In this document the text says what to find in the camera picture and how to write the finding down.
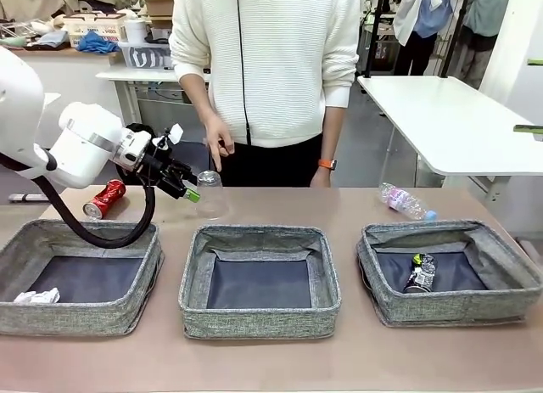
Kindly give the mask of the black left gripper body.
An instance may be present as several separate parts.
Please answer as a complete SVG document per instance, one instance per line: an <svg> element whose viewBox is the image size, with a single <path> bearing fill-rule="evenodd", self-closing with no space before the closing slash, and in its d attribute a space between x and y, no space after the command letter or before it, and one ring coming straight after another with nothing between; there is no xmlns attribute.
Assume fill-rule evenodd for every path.
<svg viewBox="0 0 543 393"><path fill-rule="evenodd" d="M178 181L171 173L171 165L174 162L181 163L171 157L159 160L146 154L139 166L139 178L143 184L157 187L173 199L180 199L180 184L185 181Z"/></svg>

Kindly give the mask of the person's right hand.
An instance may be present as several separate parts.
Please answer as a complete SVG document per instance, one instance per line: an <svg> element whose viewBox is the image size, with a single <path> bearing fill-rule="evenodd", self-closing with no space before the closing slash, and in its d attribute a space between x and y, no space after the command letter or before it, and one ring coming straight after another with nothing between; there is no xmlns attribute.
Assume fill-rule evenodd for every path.
<svg viewBox="0 0 543 393"><path fill-rule="evenodd" d="M216 170L221 172L223 158L234 154L234 142L227 124L214 112L204 118L207 144Z"/></svg>

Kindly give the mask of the person's left hand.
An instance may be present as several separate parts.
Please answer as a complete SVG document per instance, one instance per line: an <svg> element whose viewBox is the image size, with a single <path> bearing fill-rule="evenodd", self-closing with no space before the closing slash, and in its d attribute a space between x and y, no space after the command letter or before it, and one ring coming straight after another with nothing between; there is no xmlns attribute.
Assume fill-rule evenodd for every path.
<svg viewBox="0 0 543 393"><path fill-rule="evenodd" d="M331 171L328 168L318 167L315 175L311 179L311 188L330 188Z"/></svg>

